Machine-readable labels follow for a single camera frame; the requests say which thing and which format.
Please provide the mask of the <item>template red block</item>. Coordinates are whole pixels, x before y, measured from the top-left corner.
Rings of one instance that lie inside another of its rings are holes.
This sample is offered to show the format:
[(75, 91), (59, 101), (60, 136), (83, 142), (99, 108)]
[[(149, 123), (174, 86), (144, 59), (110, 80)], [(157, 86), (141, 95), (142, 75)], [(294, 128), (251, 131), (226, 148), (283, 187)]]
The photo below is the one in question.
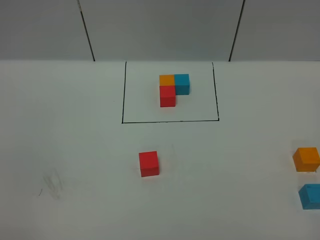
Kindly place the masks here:
[(160, 107), (176, 106), (176, 89), (174, 85), (164, 85), (159, 87)]

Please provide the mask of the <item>template orange block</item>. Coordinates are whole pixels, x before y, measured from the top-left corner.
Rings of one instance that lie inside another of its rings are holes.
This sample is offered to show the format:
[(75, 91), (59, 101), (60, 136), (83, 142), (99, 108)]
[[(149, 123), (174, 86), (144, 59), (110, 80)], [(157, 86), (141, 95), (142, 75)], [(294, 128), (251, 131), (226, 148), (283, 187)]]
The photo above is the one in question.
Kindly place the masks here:
[(175, 85), (175, 75), (160, 75), (159, 76), (159, 85), (160, 86), (174, 86)]

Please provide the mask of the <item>template blue block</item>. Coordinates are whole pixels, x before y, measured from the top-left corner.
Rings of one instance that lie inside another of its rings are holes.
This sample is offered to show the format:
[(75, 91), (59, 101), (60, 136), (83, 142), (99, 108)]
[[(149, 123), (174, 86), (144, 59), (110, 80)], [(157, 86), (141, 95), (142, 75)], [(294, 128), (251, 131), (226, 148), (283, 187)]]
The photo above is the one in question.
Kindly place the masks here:
[(174, 75), (175, 94), (189, 95), (190, 94), (190, 77), (189, 74)]

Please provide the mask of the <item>loose blue block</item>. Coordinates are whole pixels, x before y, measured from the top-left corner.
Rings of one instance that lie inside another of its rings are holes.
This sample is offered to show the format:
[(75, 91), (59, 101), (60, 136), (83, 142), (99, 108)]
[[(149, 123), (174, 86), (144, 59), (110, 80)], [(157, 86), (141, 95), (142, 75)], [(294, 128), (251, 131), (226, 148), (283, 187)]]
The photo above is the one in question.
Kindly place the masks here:
[(299, 198), (304, 210), (320, 209), (320, 185), (305, 184), (299, 191)]

